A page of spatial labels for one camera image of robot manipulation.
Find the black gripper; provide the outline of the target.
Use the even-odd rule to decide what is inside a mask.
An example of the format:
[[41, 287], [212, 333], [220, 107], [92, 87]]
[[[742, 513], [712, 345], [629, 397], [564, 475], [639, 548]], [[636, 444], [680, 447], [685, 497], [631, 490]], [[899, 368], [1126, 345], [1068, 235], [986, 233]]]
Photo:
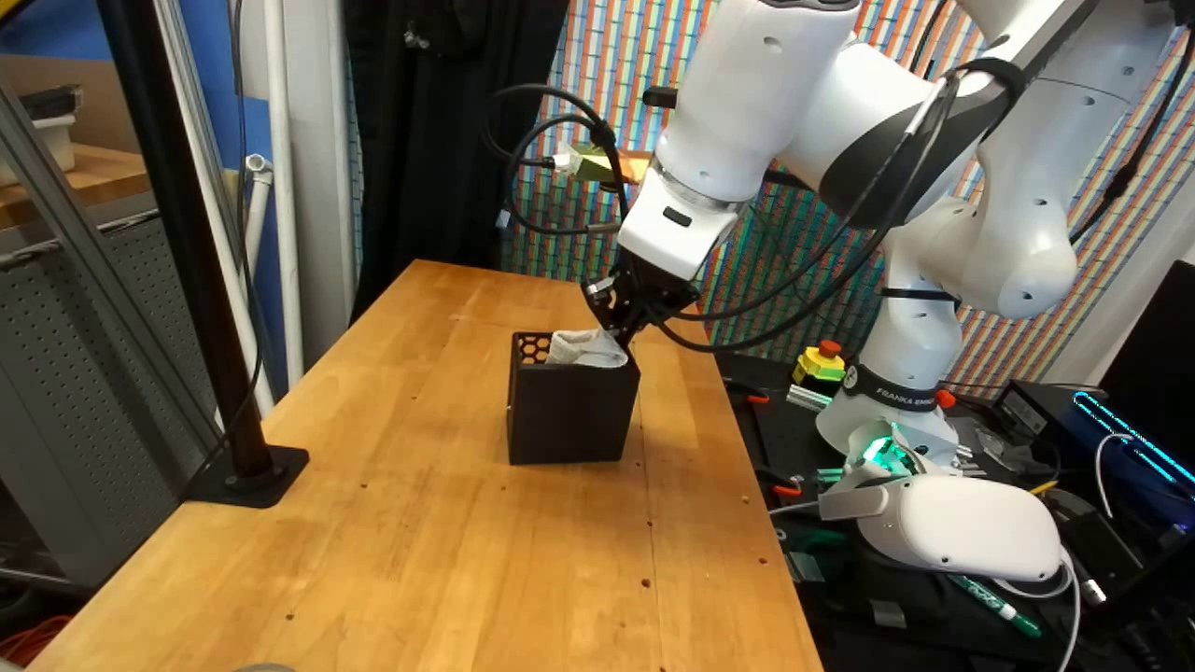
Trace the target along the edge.
[[629, 351], [646, 325], [677, 319], [697, 292], [636, 254], [619, 254], [606, 276], [581, 282], [581, 299], [617, 348]]

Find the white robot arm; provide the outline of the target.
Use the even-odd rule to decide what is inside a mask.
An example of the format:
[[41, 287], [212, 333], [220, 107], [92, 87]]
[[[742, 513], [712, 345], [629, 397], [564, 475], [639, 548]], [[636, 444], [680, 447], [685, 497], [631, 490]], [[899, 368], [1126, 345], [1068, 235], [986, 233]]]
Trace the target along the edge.
[[721, 0], [657, 158], [585, 287], [629, 340], [696, 299], [697, 266], [774, 169], [886, 248], [881, 312], [819, 413], [920, 447], [956, 429], [937, 389], [966, 305], [1038, 319], [1077, 281], [1068, 205], [1141, 97], [1192, 0], [956, 0], [982, 53], [927, 80], [855, 35], [864, 0]]

